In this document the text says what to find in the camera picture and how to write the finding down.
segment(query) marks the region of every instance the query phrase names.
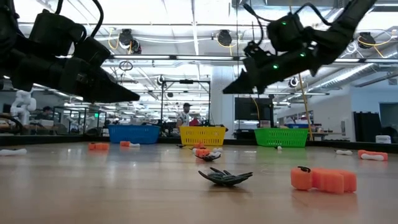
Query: humanoid robot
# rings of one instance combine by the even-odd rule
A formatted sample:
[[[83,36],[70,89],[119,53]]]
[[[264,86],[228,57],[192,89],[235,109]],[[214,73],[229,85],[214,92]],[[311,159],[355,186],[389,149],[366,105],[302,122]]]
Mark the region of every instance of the humanoid robot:
[[[31,94],[32,92],[18,90],[11,105],[11,116],[17,118],[22,125],[29,124],[30,112],[36,110],[36,99]]]

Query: orange toy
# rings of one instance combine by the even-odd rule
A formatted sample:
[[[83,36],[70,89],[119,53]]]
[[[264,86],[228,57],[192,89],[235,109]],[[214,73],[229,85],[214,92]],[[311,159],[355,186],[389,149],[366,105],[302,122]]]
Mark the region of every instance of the orange toy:
[[[195,143],[195,144],[193,145],[193,147],[194,147],[195,149],[203,149],[203,148],[205,147],[205,145],[204,145],[203,143]]]
[[[372,159],[377,161],[388,160],[388,154],[385,152],[370,152],[365,150],[358,150],[358,157],[360,159]]]
[[[89,143],[88,150],[90,151],[107,151],[109,150],[108,143]]]
[[[208,154],[210,154],[210,151],[208,149],[196,149],[195,154],[198,157],[203,157],[203,156],[207,156]]]
[[[290,181],[297,190],[316,188],[335,194],[356,191],[356,174],[347,170],[296,167],[290,171]]]
[[[121,142],[120,142],[120,146],[123,146],[123,147],[130,147],[130,142],[129,142],[129,141],[121,141]]]

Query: wooden floor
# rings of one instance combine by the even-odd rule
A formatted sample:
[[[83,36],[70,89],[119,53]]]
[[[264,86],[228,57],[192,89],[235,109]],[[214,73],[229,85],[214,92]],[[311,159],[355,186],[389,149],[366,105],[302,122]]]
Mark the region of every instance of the wooden floor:
[[[0,157],[0,223],[396,223],[398,157],[388,162],[336,156],[332,149],[224,146],[203,163],[189,149],[142,146],[109,154],[87,143],[26,146]],[[355,194],[299,192],[290,168],[327,167],[358,174]],[[215,187],[197,170],[209,166],[254,176],[233,189]]]

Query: green basket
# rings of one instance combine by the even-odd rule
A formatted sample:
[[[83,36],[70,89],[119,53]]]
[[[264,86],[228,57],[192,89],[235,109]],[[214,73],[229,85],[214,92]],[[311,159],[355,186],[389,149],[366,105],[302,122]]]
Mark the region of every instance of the green basket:
[[[255,129],[254,133],[259,146],[305,147],[308,129],[260,128]]]

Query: black toy hand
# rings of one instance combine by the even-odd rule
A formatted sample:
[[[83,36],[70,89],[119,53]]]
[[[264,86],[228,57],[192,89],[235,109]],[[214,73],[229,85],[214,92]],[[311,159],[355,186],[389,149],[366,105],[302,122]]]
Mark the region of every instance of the black toy hand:
[[[227,170],[224,170],[224,172],[222,172],[222,171],[212,168],[212,167],[210,167],[210,169],[214,172],[211,172],[208,175],[202,173],[200,170],[198,172],[202,177],[212,181],[213,183],[218,184],[218,185],[224,185],[227,187],[231,187],[235,184],[239,184],[239,183],[247,180],[249,177],[253,176],[253,172],[248,172],[248,173],[239,174],[239,175],[232,175]]]
[[[211,162],[211,161],[213,161],[213,160],[215,160],[215,159],[219,159],[220,157],[221,157],[221,154],[219,154],[218,156],[214,156],[214,155],[210,155],[210,154],[208,154],[208,155],[205,155],[205,156],[203,156],[203,157],[200,157],[200,156],[197,156],[197,155],[195,155],[197,158],[199,158],[199,159],[203,159],[204,161],[206,161],[206,162]]]

